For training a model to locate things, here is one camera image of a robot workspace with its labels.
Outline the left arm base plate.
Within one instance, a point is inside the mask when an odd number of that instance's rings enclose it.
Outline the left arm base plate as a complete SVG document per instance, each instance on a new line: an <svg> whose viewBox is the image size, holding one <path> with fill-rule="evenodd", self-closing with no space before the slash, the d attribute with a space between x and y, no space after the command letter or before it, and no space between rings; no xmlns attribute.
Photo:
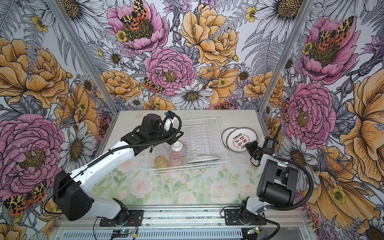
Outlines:
<svg viewBox="0 0 384 240"><path fill-rule="evenodd" d="M102 218L100 227L140 227L143 220L143 210L122 210L118 215L110 220Z"/></svg>

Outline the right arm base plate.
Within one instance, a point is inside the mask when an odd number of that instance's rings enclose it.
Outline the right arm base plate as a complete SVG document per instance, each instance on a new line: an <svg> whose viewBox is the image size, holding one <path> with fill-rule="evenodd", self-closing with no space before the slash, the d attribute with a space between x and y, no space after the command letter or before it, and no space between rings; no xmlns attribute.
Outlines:
<svg viewBox="0 0 384 240"><path fill-rule="evenodd" d="M267 223L252 213L241 212L235 208L224 209L224 219L227 226L261 226Z"/></svg>

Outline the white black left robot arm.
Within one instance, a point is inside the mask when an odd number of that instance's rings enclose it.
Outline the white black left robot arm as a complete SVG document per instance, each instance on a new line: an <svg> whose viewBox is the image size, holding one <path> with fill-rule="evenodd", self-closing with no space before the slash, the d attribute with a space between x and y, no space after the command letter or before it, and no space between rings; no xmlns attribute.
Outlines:
<svg viewBox="0 0 384 240"><path fill-rule="evenodd" d="M117 226L124 225L129 220L126 205L116 198L107 200L92 196L91 189L120 164L143 150L152 150L163 143L174 144L184 134L181 127L181 118L172 111L166 112L165 118L156 114L144 116L141 125L124 135L104 154L70 173L58 173L54 180L54 203L69 221L99 217Z"/></svg>

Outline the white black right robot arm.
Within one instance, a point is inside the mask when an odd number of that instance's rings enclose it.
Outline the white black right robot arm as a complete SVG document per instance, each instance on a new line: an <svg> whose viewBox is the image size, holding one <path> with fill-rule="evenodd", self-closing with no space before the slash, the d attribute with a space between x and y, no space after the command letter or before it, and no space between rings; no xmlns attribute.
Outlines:
<svg viewBox="0 0 384 240"><path fill-rule="evenodd" d="M239 218L244 225L262 223L260 215L269 209L278 211L293 210L298 170L279 163L275 156L278 141L264 137L260 142L246 144L249 154L263 167L262 176L257 186L257 196L247 197L242 201Z"/></svg>

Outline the white plate red characters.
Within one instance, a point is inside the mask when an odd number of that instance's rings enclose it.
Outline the white plate red characters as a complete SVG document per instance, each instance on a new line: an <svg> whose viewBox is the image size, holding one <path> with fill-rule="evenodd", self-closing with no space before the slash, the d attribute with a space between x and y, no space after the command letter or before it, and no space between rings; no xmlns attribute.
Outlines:
<svg viewBox="0 0 384 240"><path fill-rule="evenodd" d="M247 143L257 141L258 135L257 133L250 128L238 128L229 134L227 138L227 144L229 150L233 152L246 152L245 145Z"/></svg>

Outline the white plate green band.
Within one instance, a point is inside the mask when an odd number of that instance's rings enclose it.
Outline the white plate green band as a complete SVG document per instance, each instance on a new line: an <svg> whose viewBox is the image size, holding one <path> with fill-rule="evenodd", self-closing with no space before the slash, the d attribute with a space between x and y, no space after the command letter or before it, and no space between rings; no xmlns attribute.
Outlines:
<svg viewBox="0 0 384 240"><path fill-rule="evenodd" d="M188 161L186 161L186 164L194 164L194 163L202 163L202 162L210 162L210 161L216 161L220 160L220 157L217 156L198 156L194 157Z"/></svg>

